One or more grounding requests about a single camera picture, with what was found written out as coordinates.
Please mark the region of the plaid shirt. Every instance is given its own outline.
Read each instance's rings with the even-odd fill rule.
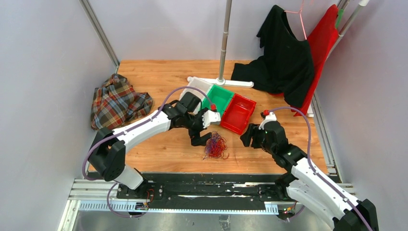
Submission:
[[[117,128],[126,121],[148,115],[153,99],[145,93],[136,93],[126,77],[113,74],[96,88],[91,109],[91,127],[94,130]]]

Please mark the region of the pink clothes hanger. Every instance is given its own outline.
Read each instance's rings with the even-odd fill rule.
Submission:
[[[302,5],[300,6],[300,10],[298,12],[293,12],[293,11],[285,11],[286,13],[298,13],[300,16],[300,22],[302,23],[302,29],[303,29],[303,34],[305,36],[305,40],[307,40],[306,36],[306,31],[305,31],[305,26],[303,25],[303,18],[302,18],[302,10],[303,10],[303,5],[305,3],[305,0],[302,0]]]

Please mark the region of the green bin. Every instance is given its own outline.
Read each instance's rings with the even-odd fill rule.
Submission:
[[[211,101],[217,106],[217,111],[221,115],[224,114],[225,109],[227,108],[228,104],[230,103],[234,93],[232,91],[226,90],[220,86],[213,85],[208,92],[208,97]],[[203,108],[211,109],[210,102],[205,98],[203,100]]]

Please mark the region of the black shirt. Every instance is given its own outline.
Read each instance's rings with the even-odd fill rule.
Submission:
[[[308,41],[298,41],[284,10],[275,5],[258,34],[264,55],[249,64],[235,64],[232,80],[253,81],[254,88],[283,93],[285,101],[301,107],[314,78]]]

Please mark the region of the plastic container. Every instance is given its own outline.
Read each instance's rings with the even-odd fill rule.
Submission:
[[[241,95],[234,94],[231,102],[221,118],[220,125],[239,135],[242,135],[248,125],[249,118],[254,113],[256,102]]]
[[[192,80],[187,84],[187,86],[198,88],[198,89],[202,90],[205,94],[208,95],[208,93],[210,92],[211,87],[213,86],[213,84],[208,83],[208,82],[206,82],[206,81],[204,81],[204,80],[201,80],[201,79],[199,79],[199,78],[197,78],[197,77],[193,77]],[[181,100],[181,98],[183,97],[183,95],[184,95],[186,92],[188,92],[188,91],[191,92],[191,93],[193,93],[193,94],[194,94],[195,96],[197,96],[198,98],[200,98],[201,102],[204,102],[205,96],[203,96],[203,94],[199,93],[199,92],[196,91],[196,90],[187,89],[187,88],[184,89],[183,92],[180,94],[179,100]],[[201,105],[198,104],[198,106],[195,108],[195,110],[194,110],[194,113],[195,113],[195,114],[197,114],[198,111],[200,110],[200,106],[201,106]]]
[[[224,114],[224,111],[227,108],[232,97],[234,96],[234,93],[220,86],[213,85],[207,95],[211,99],[211,101],[217,106],[217,111],[219,112],[222,118],[222,115]],[[208,102],[207,99],[204,99],[203,101],[203,108],[205,107],[211,109],[210,103]]]

